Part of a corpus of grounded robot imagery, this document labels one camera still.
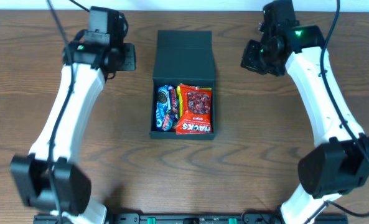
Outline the blue Dairy Milk chocolate bar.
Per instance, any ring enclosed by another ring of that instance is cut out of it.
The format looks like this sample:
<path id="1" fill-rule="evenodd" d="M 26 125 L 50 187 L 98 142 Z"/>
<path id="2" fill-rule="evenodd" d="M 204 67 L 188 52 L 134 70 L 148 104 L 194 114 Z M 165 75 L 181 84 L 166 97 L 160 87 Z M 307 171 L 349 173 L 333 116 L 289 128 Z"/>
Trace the blue Dairy Milk chocolate bar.
<path id="1" fill-rule="evenodd" d="M 166 114 L 162 122 L 163 131 L 172 131 L 175 129 L 179 122 L 179 117 L 177 113 Z"/>

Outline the black gift box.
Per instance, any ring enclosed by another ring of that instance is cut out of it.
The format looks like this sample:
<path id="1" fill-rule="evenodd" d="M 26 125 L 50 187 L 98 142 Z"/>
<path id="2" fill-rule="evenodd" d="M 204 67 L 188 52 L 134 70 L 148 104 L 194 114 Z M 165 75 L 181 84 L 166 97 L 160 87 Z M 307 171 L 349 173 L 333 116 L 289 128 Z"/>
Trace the black gift box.
<path id="1" fill-rule="evenodd" d="M 211 99 L 211 133 L 176 134 L 156 128 L 157 89 L 164 85 L 185 84 L 215 89 L 215 61 L 212 33 L 199 30 L 159 30 L 154 64 L 150 138 L 212 140 L 216 135 L 215 97 Z"/>

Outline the blue Oreo cookie pack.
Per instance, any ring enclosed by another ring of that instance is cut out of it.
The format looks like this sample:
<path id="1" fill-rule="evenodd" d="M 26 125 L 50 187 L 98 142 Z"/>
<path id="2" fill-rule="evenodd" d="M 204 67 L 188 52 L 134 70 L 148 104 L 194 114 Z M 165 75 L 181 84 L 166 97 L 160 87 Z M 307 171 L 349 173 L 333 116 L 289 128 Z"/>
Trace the blue Oreo cookie pack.
<path id="1" fill-rule="evenodd" d="M 170 98 L 168 87 L 170 85 L 164 85 L 158 88 L 157 101 L 156 101 L 156 129 L 162 130 L 162 122 L 166 114 L 169 114 L 170 110 Z"/>

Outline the red Hacks candy bag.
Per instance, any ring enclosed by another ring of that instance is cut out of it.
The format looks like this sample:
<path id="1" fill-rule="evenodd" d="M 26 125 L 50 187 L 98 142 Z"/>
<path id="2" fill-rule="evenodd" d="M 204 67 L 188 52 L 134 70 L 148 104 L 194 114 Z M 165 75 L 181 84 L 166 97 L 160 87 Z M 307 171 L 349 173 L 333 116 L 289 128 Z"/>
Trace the red Hacks candy bag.
<path id="1" fill-rule="evenodd" d="M 212 89 L 180 84 L 177 87 L 180 119 L 176 134 L 207 134 L 212 132 Z"/>

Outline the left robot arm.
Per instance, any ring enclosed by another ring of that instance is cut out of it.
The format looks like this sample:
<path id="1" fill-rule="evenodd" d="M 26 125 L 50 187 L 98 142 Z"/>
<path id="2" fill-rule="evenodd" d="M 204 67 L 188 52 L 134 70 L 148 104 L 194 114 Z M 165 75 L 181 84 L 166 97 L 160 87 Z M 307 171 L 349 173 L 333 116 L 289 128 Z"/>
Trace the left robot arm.
<path id="1" fill-rule="evenodd" d="M 15 155 L 10 171 L 22 203 L 55 223 L 105 223 L 108 210 L 91 197 L 91 181 L 79 168 L 83 135 L 106 82 L 136 68 L 126 43 L 122 12 L 93 6 L 88 28 L 66 40 L 58 93 L 46 124 L 28 155 Z"/>

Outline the yellow seeds snack bag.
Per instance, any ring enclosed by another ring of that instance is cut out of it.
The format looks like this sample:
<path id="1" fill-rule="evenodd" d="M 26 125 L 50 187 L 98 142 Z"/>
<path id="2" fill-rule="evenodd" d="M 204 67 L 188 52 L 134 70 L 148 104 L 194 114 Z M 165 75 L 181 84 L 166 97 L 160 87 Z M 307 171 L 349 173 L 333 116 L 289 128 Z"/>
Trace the yellow seeds snack bag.
<path id="1" fill-rule="evenodd" d="M 192 114 L 209 114 L 212 104 L 212 89 L 180 84 L 177 87 L 180 116 L 187 110 Z"/>

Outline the red KitKat chocolate bar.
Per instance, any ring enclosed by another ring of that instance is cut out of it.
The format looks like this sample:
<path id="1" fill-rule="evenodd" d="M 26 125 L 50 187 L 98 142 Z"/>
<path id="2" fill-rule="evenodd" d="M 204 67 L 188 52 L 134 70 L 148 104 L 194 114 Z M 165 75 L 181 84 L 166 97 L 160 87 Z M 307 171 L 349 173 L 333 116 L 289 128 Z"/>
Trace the red KitKat chocolate bar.
<path id="1" fill-rule="evenodd" d="M 169 98 L 170 98 L 169 116 L 173 120 L 174 123 L 177 123 L 179 121 L 179 112 L 178 112 L 179 102 L 177 99 L 177 94 L 173 86 L 169 86 L 168 91 L 169 91 Z"/>

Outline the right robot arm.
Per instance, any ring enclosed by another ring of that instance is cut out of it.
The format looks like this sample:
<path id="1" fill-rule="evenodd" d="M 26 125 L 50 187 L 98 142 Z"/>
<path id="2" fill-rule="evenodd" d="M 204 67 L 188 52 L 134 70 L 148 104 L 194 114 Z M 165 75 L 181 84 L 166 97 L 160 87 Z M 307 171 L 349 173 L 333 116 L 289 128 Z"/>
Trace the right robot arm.
<path id="1" fill-rule="evenodd" d="M 369 136 L 350 112 L 330 66 L 329 35 L 302 26 L 293 3 L 273 1 L 263 8 L 262 38 L 248 42 L 241 66 L 295 83 L 312 127 L 314 149 L 297 166 L 299 186 L 269 218 L 270 223 L 340 223 L 323 211 L 362 187 L 369 177 Z M 369 211 L 357 213 L 369 217 Z"/>

